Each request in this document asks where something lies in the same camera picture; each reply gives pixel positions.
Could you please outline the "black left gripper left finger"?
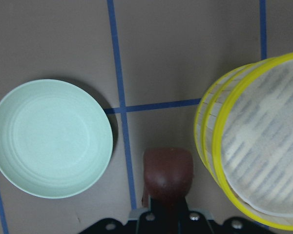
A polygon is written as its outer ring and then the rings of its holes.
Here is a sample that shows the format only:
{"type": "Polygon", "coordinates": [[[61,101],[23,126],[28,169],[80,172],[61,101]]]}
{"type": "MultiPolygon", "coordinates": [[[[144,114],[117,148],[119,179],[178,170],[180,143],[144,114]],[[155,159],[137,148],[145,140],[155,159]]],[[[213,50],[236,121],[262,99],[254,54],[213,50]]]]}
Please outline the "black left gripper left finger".
{"type": "Polygon", "coordinates": [[[155,218],[158,218],[161,214],[161,202],[154,198],[149,197],[149,209],[155,218]]]}

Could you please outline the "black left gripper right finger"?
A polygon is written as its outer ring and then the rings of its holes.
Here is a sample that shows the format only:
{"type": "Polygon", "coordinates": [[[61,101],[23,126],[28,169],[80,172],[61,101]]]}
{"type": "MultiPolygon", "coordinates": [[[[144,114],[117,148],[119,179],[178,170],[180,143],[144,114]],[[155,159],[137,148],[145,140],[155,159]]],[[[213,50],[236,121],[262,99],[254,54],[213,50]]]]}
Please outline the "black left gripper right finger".
{"type": "Polygon", "coordinates": [[[185,197],[177,200],[177,216],[178,217],[188,217],[189,209],[185,197]]]}

